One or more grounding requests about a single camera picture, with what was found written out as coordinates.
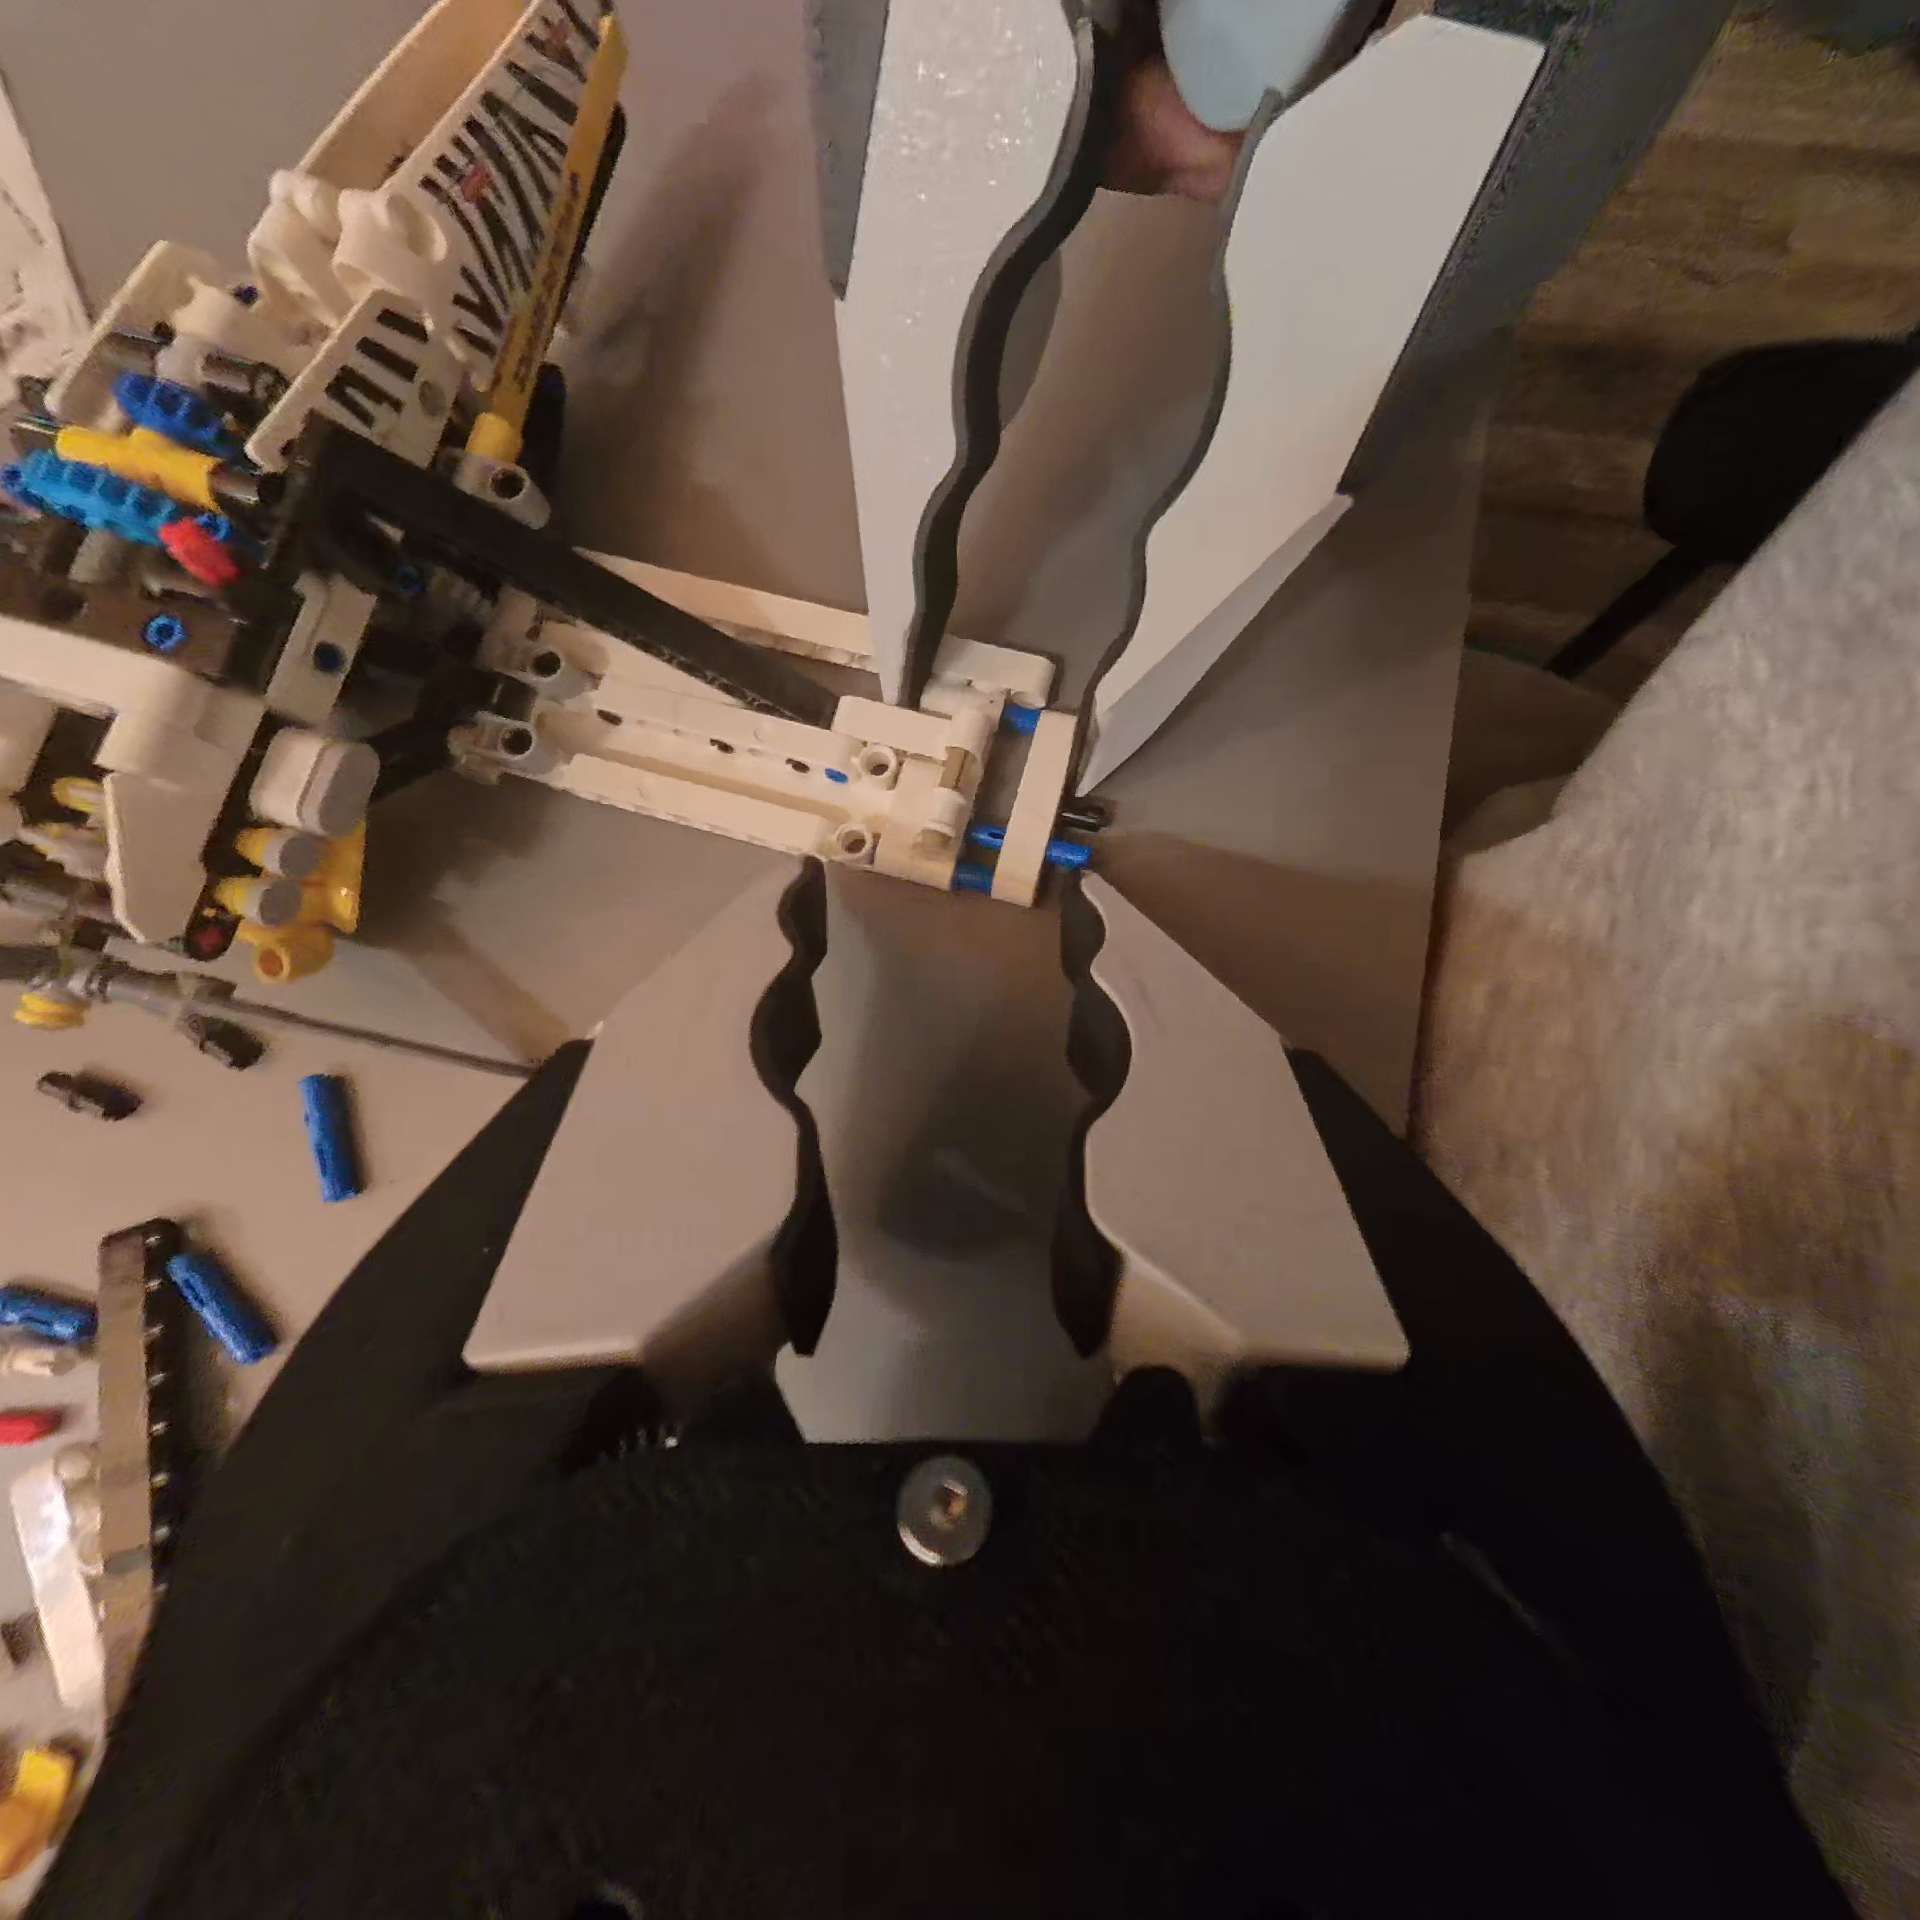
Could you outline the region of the pile of lego pieces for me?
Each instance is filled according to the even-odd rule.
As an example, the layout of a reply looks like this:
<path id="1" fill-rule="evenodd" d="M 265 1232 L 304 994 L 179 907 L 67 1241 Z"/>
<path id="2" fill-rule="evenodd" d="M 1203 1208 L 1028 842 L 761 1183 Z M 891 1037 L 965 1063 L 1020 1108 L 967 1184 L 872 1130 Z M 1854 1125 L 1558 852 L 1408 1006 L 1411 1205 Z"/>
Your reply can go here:
<path id="1" fill-rule="evenodd" d="M 5 1332 L 2 1409 L 21 1408 L 62 1408 L 65 1427 L 2 1450 L 5 1734 L 86 1755 L 109 1719 L 92 1358 Z"/>

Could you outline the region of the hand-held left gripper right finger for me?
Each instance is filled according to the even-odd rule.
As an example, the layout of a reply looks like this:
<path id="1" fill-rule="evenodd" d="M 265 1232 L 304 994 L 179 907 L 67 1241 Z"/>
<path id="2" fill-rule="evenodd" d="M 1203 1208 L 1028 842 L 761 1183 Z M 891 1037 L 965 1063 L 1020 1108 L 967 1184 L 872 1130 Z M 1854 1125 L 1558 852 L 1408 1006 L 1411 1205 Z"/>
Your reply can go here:
<path id="1" fill-rule="evenodd" d="M 1279 1034 L 1108 881 L 1062 899 L 1083 1098 L 1056 1316 L 1116 1377 L 1386 1376 L 1410 1340 Z"/>

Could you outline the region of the long black lego beam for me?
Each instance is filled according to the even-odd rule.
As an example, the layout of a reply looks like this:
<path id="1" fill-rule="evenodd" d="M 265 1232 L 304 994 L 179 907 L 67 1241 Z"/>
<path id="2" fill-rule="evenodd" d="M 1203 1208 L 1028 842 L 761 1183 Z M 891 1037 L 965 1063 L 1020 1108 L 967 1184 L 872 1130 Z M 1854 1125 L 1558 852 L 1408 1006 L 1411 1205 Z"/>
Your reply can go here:
<path id="1" fill-rule="evenodd" d="M 104 1580 L 159 1593 L 200 1478 L 198 1319 L 169 1262 L 180 1224 L 148 1218 L 97 1251 L 97 1488 Z"/>

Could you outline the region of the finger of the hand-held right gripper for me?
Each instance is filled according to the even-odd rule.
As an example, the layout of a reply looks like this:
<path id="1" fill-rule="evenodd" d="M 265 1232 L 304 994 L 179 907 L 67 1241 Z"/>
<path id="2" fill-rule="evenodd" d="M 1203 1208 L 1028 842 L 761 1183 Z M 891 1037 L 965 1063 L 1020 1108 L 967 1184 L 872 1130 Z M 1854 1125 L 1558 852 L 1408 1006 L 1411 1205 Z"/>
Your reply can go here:
<path id="1" fill-rule="evenodd" d="M 1523 32 L 1418 13 L 1261 109 L 1214 270 L 1226 357 L 1140 538 L 1078 793 L 1159 733 L 1350 511 L 1356 446 L 1544 58 Z"/>
<path id="2" fill-rule="evenodd" d="M 831 289 L 876 680 L 929 681 L 1020 301 L 1087 211 L 1112 12 L 831 2 Z"/>

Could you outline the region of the long white lego beam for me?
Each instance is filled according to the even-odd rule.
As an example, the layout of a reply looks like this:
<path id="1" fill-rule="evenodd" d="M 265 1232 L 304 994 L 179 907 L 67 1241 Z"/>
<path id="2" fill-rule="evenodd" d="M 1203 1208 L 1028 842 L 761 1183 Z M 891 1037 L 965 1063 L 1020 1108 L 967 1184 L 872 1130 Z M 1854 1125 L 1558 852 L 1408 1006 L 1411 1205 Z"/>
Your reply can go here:
<path id="1" fill-rule="evenodd" d="M 726 584 L 607 551 L 585 549 L 582 556 L 716 631 L 782 655 L 876 676 L 864 613 Z M 1043 655 L 951 634 L 942 641 L 933 677 L 999 694 L 1020 708 L 1051 708 L 1057 665 Z"/>

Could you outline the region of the zebra sticker sheet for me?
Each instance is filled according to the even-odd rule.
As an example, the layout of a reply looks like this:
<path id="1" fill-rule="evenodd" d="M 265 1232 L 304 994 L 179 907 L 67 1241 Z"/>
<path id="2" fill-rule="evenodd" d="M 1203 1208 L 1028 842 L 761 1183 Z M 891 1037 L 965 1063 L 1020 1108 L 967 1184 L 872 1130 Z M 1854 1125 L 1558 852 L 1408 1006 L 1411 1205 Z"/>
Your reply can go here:
<path id="1" fill-rule="evenodd" d="M 2 379 L 54 379 L 92 329 L 28 132 L 2 90 Z"/>

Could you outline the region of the zebra striped lego helicopter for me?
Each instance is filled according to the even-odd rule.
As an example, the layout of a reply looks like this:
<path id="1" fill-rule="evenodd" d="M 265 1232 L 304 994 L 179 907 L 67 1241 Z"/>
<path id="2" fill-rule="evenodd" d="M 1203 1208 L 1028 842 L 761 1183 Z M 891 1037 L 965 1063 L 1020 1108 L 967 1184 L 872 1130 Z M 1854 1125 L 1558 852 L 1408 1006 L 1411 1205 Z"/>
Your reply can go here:
<path id="1" fill-rule="evenodd" d="M 286 986 L 361 918 L 371 804 L 453 767 L 505 694 L 505 594 L 746 708 L 825 694 L 540 532 L 527 452 L 620 158 L 611 4 L 436 4 L 298 168 L 240 273 L 157 243 L 5 424 L 5 944 L 11 1015 L 121 998 L 225 1067 L 232 989 Z"/>

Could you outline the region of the yellow curved lego panel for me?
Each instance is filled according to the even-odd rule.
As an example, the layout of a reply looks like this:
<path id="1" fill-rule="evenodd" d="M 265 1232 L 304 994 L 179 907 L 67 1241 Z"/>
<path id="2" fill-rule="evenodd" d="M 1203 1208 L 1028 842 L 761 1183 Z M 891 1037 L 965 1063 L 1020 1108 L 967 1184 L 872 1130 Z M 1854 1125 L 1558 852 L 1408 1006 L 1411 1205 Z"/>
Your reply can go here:
<path id="1" fill-rule="evenodd" d="M 55 1842 L 78 1777 L 65 1747 L 22 1747 L 2 1778 L 2 1884 L 26 1874 Z"/>

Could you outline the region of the black chair seat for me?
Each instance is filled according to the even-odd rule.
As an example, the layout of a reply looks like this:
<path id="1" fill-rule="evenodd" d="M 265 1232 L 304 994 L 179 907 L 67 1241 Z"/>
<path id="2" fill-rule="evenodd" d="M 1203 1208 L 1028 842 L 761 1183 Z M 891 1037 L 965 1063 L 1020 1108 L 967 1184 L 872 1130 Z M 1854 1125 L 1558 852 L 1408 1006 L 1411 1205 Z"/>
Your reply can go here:
<path id="1" fill-rule="evenodd" d="M 1914 379 L 1917 335 L 1747 349 L 1678 400 L 1643 473 L 1668 551 L 1549 659 L 1576 680 L 1698 580 L 1744 565 Z"/>

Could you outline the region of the white beam with blue pins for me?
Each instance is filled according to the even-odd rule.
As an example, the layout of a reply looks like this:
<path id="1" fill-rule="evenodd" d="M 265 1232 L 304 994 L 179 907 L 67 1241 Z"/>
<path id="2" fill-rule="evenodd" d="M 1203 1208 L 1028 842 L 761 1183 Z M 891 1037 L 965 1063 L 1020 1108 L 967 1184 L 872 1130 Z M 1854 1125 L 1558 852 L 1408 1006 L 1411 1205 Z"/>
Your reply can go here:
<path id="1" fill-rule="evenodd" d="M 945 881 L 954 895 L 1028 910 L 1056 878 L 1089 867 L 1091 842 L 1112 812 L 1075 796 L 1075 754 L 1072 711 L 1001 708 L 988 775 Z"/>

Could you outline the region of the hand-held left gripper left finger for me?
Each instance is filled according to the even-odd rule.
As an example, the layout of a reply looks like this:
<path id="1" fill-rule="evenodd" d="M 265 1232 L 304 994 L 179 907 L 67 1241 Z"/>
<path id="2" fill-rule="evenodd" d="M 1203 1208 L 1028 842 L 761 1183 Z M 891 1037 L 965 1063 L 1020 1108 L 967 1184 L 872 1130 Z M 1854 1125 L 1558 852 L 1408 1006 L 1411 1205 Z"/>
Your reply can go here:
<path id="1" fill-rule="evenodd" d="M 814 1355 L 835 1220 L 799 1078 L 825 867 L 746 888 L 599 1026 L 489 1291 L 475 1373 L 745 1373 Z"/>

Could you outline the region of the person's right hand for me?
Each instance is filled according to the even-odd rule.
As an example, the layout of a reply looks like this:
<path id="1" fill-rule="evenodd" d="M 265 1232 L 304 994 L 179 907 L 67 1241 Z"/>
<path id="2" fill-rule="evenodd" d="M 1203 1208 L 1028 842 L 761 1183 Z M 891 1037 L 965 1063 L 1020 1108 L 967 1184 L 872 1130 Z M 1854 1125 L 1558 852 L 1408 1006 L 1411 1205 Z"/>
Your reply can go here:
<path id="1" fill-rule="evenodd" d="M 1246 131 L 1213 131 L 1178 92 L 1159 58 L 1139 63 L 1119 83 L 1100 184 L 1127 198 L 1175 198 L 1222 204 L 1236 179 Z"/>

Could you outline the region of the white lego skid assembly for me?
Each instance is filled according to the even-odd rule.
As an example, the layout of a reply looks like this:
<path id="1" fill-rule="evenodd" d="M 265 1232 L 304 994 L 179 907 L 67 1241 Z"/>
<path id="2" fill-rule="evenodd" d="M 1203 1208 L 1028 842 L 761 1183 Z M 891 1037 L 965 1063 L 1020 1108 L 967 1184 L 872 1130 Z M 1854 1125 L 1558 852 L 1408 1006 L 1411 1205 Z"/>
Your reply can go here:
<path id="1" fill-rule="evenodd" d="M 511 591 L 478 662 L 505 694 L 450 733 L 453 767 L 732 842 L 948 891 L 1005 708 L 1024 699 L 994 649 L 965 644 L 919 708 L 825 694 L 824 725 L 782 720 Z"/>

